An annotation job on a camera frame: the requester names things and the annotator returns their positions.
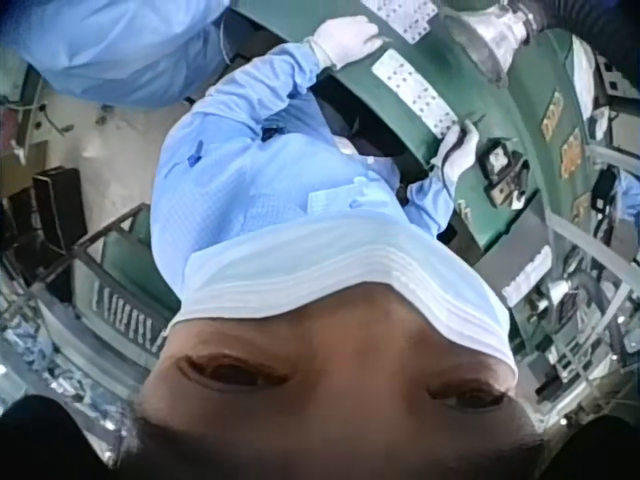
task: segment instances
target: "person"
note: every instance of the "person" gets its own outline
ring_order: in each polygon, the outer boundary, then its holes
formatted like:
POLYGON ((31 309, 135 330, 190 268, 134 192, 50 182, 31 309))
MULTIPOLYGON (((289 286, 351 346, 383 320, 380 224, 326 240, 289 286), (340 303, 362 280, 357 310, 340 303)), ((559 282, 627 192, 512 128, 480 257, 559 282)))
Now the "person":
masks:
POLYGON ((0 43, 58 93, 158 108, 219 75, 253 32, 230 0, 26 0, 5 6, 0 43))
POLYGON ((91 478, 533 477, 507 311, 436 240, 477 131, 445 137, 403 208, 393 163, 343 154, 308 93, 382 45, 366 17, 329 20, 169 133, 152 249, 181 310, 91 478))

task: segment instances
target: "black hose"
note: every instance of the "black hose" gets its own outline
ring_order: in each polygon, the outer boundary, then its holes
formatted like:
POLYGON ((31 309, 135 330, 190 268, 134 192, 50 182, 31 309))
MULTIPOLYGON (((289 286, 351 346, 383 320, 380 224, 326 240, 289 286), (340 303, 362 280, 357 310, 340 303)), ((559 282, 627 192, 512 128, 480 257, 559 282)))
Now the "black hose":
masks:
POLYGON ((605 0, 514 0, 542 32, 562 28, 587 42, 633 86, 640 81, 640 23, 618 2, 605 0))
MULTIPOLYGON (((604 290, 600 284, 596 281, 593 275, 588 272, 578 269, 571 274, 571 284, 582 288, 591 301, 594 303, 600 315, 607 312, 609 302, 604 293, 604 290)), ((624 336, 622 335, 622 329, 618 322, 612 321, 607 325, 607 332, 609 333, 610 348, 614 355, 618 357, 618 362, 624 368, 627 366, 628 355, 624 346, 624 336)))

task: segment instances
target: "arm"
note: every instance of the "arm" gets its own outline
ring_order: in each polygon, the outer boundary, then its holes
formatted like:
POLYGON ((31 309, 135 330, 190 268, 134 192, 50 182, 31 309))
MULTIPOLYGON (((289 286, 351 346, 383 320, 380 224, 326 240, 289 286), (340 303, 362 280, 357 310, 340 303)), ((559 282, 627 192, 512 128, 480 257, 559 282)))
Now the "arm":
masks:
POLYGON ((440 169, 429 178, 415 183, 407 191, 409 204, 404 212, 411 223, 424 230, 432 238, 441 233, 453 215, 453 199, 444 186, 440 169))
POLYGON ((211 87, 191 115, 215 118, 209 143, 227 143, 234 136, 258 140, 264 120, 286 108, 291 96, 306 93, 320 71, 308 44, 276 47, 211 87))

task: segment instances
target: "dark hair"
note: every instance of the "dark hair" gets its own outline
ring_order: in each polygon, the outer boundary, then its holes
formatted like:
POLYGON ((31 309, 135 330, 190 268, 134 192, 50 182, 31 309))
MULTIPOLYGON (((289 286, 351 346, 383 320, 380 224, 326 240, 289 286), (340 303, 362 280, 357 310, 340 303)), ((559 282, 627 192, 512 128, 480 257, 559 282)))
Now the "dark hair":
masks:
MULTIPOLYGON (((224 447, 215 450, 190 435, 154 425, 144 418, 133 422, 131 437, 115 467, 118 480, 278 480, 307 478, 304 473, 279 465, 277 458, 258 458, 246 453, 231 452, 224 447)), ((425 461, 408 478, 420 479, 518 479, 535 477, 542 453, 539 437, 529 438, 511 449, 483 454, 481 457, 425 461)), ((350 466, 349 471, 357 470, 350 466)), ((362 478, 375 479, 366 472, 362 478)))

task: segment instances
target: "surgical mask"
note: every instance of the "surgical mask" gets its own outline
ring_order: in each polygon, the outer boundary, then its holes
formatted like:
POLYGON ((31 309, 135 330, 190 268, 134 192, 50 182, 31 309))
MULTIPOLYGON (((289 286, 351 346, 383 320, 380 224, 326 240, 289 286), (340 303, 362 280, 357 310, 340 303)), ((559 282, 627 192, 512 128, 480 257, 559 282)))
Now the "surgical mask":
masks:
POLYGON ((444 337, 517 375, 509 314, 490 287, 418 227, 368 210, 275 225, 193 254, 170 328, 271 317, 369 282, 393 287, 444 337))

